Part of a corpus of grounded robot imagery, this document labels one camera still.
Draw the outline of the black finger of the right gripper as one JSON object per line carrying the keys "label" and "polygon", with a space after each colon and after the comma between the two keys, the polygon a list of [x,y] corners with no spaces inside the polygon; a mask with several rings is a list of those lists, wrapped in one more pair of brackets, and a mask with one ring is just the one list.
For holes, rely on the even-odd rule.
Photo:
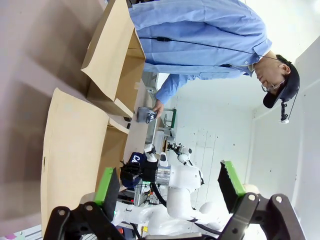
{"label": "black finger of the right gripper", "polygon": [[141,176],[139,174],[122,171],[120,173],[120,179],[122,181],[135,181],[136,179],[139,181],[141,179]]}
{"label": "black finger of the right gripper", "polygon": [[140,172],[141,165],[139,162],[128,162],[121,167],[121,170],[125,172]]}

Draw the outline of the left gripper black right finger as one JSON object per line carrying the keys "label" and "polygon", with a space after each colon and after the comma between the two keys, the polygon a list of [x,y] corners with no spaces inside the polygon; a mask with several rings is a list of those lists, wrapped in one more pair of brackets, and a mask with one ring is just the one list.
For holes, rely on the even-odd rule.
{"label": "left gripper black right finger", "polygon": [[219,240],[242,240],[248,227],[259,225],[268,240],[305,240],[305,234],[289,198],[277,193],[270,198],[246,192],[231,161],[220,162],[218,183],[232,217]]}

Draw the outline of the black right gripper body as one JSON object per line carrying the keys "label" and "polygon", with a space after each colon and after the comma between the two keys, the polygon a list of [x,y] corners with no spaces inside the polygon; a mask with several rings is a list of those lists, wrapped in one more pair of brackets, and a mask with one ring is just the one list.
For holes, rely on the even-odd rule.
{"label": "black right gripper body", "polygon": [[147,161],[142,168],[141,179],[144,182],[155,183],[157,178],[158,162]]}

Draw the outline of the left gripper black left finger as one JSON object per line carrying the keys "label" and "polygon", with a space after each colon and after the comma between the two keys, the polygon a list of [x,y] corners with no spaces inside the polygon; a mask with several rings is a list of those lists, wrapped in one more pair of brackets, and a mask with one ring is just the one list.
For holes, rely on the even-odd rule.
{"label": "left gripper black left finger", "polygon": [[94,200],[80,203],[71,210],[57,206],[51,211],[44,240],[79,240],[83,235],[94,235],[98,240],[123,240],[112,223],[120,189],[117,171],[104,170]]}

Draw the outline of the person's left hand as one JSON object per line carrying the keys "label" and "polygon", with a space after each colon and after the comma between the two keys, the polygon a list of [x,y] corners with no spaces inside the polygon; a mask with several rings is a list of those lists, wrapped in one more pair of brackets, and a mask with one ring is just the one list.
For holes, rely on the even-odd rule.
{"label": "person's left hand", "polygon": [[164,108],[165,108],[164,104],[157,99],[154,107],[152,108],[152,111],[156,113],[156,118],[159,118],[162,115]]}

